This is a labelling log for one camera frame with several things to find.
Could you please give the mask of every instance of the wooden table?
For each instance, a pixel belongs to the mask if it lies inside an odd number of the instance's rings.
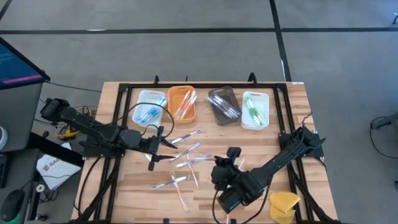
[[[96,115],[96,119],[98,121],[103,123],[112,122],[118,86],[119,82],[106,82],[104,84]],[[289,100],[294,117],[294,123],[296,127],[299,127],[303,117],[310,113],[310,105],[308,103],[305,87],[302,83],[287,83],[287,88],[289,91]],[[142,89],[138,88],[134,89],[131,98],[131,105],[134,105],[137,102],[141,90]],[[153,88],[152,90],[163,91],[167,94],[168,89]],[[215,123],[215,118],[210,104],[205,100],[209,90],[211,89],[196,89],[198,98],[195,105],[196,118],[194,122],[188,124],[176,124],[174,131],[168,140],[178,138],[196,129],[203,129],[203,132],[201,134],[196,134],[189,140],[181,143],[178,146],[178,150],[160,146],[158,151],[159,154],[176,155],[177,152],[186,149],[193,143],[201,142],[201,146],[194,150],[191,153],[191,156],[200,156],[212,153],[214,155],[226,157],[228,147],[239,146],[242,149],[241,157],[245,158],[244,168],[246,170],[251,170],[252,168],[262,166],[280,151],[278,143],[278,134],[280,133],[280,129],[272,89],[234,89],[240,104],[242,103],[242,97],[245,91],[257,91],[267,93],[269,95],[270,123],[268,127],[262,131],[243,129],[240,121],[228,126],[218,126]],[[286,130],[288,130],[289,124],[287,122],[287,113],[285,110],[283,95],[282,93],[279,93],[279,95],[285,127]],[[125,96],[123,97],[121,107],[123,107],[126,98]],[[143,128],[140,128],[132,122],[131,116],[133,112],[134,110],[129,113],[129,119],[127,122],[128,127],[130,129],[143,131]],[[165,133],[167,133],[171,127],[171,120],[166,113],[164,113],[162,125],[165,126]],[[315,129],[312,117],[306,120],[306,125],[311,130]],[[83,179],[94,160],[94,158],[91,158],[85,162],[79,189],[81,188]],[[104,159],[101,159],[97,163],[88,178],[87,185],[83,192],[82,208],[87,207],[98,192],[98,186],[100,185],[100,178],[103,170],[103,161]],[[150,189],[153,185],[161,184],[170,180],[170,171],[175,169],[176,163],[182,161],[184,161],[184,158],[179,158],[173,163],[161,161],[155,166],[153,172],[149,172],[147,170],[149,161],[142,153],[126,151],[126,155],[121,160],[112,222],[162,223],[164,218],[169,218],[171,223],[214,223],[211,213],[211,203],[215,190],[210,177],[214,162],[206,161],[193,165],[193,169],[199,181],[199,190],[195,188],[195,183],[192,178],[186,182],[179,183],[183,198],[190,209],[188,212],[183,210],[182,204],[178,199],[173,185],[157,190]],[[303,158],[303,164],[310,193],[327,215],[332,218],[337,218],[325,168],[313,158]],[[177,177],[190,175],[188,167],[176,169],[175,173]],[[278,191],[290,191],[286,168],[278,171],[272,181],[270,194]],[[76,196],[76,202],[78,201],[79,193],[80,190]],[[259,198],[247,207],[240,205],[235,208],[235,210],[231,212],[230,218],[237,219],[238,223],[245,221],[259,210],[263,197]],[[107,203],[108,195],[105,195],[101,218],[105,217]],[[300,201],[300,206],[303,219],[306,219],[302,199]],[[267,199],[262,213],[252,220],[251,223],[274,223],[274,220],[269,215],[269,209],[270,204]],[[226,214],[222,211],[218,203],[216,203],[215,212],[218,220],[224,223]],[[76,217],[77,212],[75,210],[72,218]]]

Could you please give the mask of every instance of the gray floor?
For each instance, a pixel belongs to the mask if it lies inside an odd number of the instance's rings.
[[[276,0],[282,28],[389,27],[393,0]],[[272,27],[268,1],[13,0],[0,30]],[[274,33],[3,35],[57,83],[101,89],[105,81],[282,81]],[[305,82],[324,145],[340,220],[396,223],[398,161],[380,156],[369,122],[398,111],[398,33],[283,34],[293,81]],[[44,85],[42,98],[96,105],[99,94]],[[52,130],[34,125],[34,130]],[[375,131],[377,146],[398,156],[395,130]],[[40,206],[50,222],[70,218],[78,177]]]

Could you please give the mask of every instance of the monitor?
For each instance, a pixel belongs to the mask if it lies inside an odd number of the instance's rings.
[[[0,37],[0,90],[50,81],[45,72]]]

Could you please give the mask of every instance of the yellow sponge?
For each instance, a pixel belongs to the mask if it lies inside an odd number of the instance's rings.
[[[273,218],[277,223],[289,224],[294,218],[295,210],[289,209],[286,213],[284,213],[278,208],[275,208],[275,206],[271,205],[269,213],[271,214],[271,218]]]
[[[299,202],[300,197],[292,192],[276,192],[269,196],[271,205],[287,214],[287,212]]]

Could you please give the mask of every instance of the white plastic container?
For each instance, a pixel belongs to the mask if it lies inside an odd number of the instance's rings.
[[[244,103],[245,98],[250,98],[250,100],[254,103],[259,114],[264,119],[265,122],[264,125],[258,126],[254,124],[254,121],[249,113],[249,108]],[[261,131],[266,126],[268,126],[268,124],[269,124],[269,96],[265,93],[245,91],[243,93],[243,100],[242,100],[242,120],[241,120],[242,128]]]
[[[159,91],[142,90],[139,94],[137,103],[157,103],[162,96],[164,98],[166,97],[164,93]],[[149,111],[152,107],[154,107],[154,105],[136,106],[134,114],[132,115],[132,121],[144,128],[148,127],[156,129],[153,126],[148,126],[148,124],[153,124],[159,127],[160,123],[162,122],[162,116],[163,116],[163,109],[160,107],[159,107],[160,111],[157,113],[157,115],[155,115],[152,119],[150,119],[148,123],[138,122],[139,118],[144,116],[147,113],[147,111]]]

